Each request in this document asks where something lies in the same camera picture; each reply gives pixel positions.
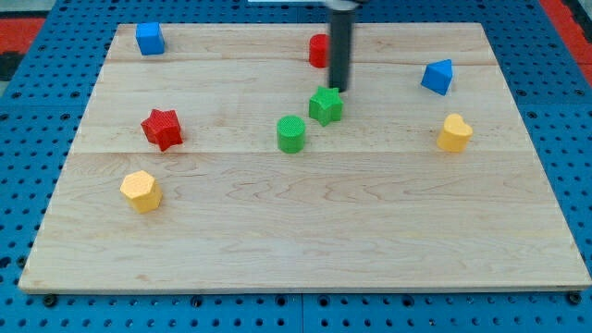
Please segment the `plastic block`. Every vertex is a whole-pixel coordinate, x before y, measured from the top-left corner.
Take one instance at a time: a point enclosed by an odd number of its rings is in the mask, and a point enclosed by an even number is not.
[[[306,125],[298,116],[285,116],[277,122],[277,148],[295,154],[304,148]]]
[[[175,110],[153,109],[150,116],[142,122],[142,129],[148,142],[158,144],[164,152],[173,144],[182,144],[181,126]]]
[[[309,42],[308,62],[316,68],[327,66],[327,50],[329,48],[329,36],[320,33],[313,36]]]
[[[452,60],[446,59],[428,64],[425,68],[422,85],[427,89],[446,95],[452,82]]]
[[[138,24],[136,41],[143,56],[162,55],[165,52],[165,39],[158,22]]]
[[[163,197],[156,179],[144,170],[127,175],[119,190],[128,204],[139,214],[158,208]]]
[[[464,123],[459,114],[451,114],[444,120],[444,126],[438,135],[437,145],[451,153],[460,153],[473,136],[473,129]]]
[[[339,97],[339,88],[318,87],[308,104],[308,116],[318,120],[321,126],[331,121],[340,121],[343,101]]]

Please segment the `red star block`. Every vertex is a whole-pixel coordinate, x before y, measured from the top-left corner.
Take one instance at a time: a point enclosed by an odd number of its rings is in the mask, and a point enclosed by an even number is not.
[[[175,110],[160,111],[153,109],[148,119],[142,122],[142,129],[146,139],[158,144],[161,152],[164,152],[173,144],[182,144],[181,126]]]

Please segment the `yellow hexagon block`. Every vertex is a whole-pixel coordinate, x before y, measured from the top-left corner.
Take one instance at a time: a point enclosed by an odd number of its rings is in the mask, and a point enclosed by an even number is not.
[[[158,208],[163,197],[156,179],[144,170],[127,175],[119,190],[128,204],[140,214]]]
[[[437,145],[447,152],[460,153],[466,148],[471,136],[473,136],[473,129],[464,123],[463,117],[451,114],[444,120]]]

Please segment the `blue pentagon block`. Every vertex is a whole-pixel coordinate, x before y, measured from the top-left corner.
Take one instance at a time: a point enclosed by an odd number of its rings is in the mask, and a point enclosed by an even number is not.
[[[452,60],[446,59],[427,65],[422,85],[443,96],[446,95],[451,81]]]
[[[162,55],[165,52],[165,39],[158,22],[139,23],[136,41],[143,56]]]

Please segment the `green pentagon block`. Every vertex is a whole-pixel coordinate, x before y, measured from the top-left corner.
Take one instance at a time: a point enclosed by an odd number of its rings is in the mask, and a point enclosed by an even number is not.
[[[343,101],[339,98],[339,88],[319,86],[308,104],[308,116],[318,120],[325,127],[331,121],[341,120]]]
[[[304,148],[306,125],[298,116],[285,116],[277,122],[277,148],[287,154]]]

